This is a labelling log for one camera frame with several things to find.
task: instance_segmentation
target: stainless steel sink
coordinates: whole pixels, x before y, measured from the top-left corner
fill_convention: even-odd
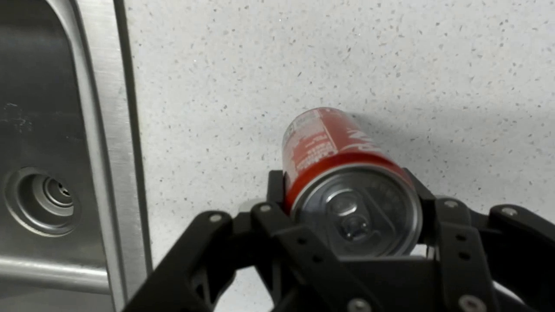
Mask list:
[[[0,310],[119,310],[150,270],[123,11],[0,1]]]

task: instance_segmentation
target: can lid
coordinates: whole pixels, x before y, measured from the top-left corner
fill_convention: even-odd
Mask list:
[[[301,190],[293,218],[308,225],[339,258],[405,254],[421,228],[412,187],[372,164],[322,173]]]

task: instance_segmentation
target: can rim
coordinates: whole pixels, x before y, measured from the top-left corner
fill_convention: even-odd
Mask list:
[[[364,171],[372,171],[372,173],[381,173],[386,178],[393,180],[398,185],[398,188],[404,192],[404,195],[409,200],[409,209],[414,214],[414,218],[409,223],[411,232],[407,232],[404,242],[398,244],[398,247],[391,249],[388,254],[404,254],[404,252],[411,251],[411,247],[414,247],[414,244],[417,242],[417,237],[421,232],[421,223],[423,223],[423,213],[421,213],[421,204],[419,204],[419,199],[416,193],[416,187],[411,185],[405,178],[402,178],[397,171],[385,167],[385,166],[378,166],[378,164],[371,164],[371,162],[348,162],[348,164],[329,167],[329,169],[319,173],[310,183],[306,183],[298,192],[294,202],[291,204],[289,211],[291,211],[293,219],[300,213],[300,206],[306,200],[306,197],[310,193],[313,193],[319,187],[322,187],[322,181],[327,176],[336,174],[345,169],[353,169],[353,167],[364,169]]]

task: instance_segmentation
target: soda can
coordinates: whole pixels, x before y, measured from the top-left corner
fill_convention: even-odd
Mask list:
[[[282,140],[286,211],[338,258],[409,252],[421,207],[409,174],[333,107],[301,112]]]

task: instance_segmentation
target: red soda can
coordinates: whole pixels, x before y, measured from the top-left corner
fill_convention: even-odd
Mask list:
[[[409,252],[421,207],[412,180],[333,107],[301,112],[282,140],[286,211],[339,258]]]

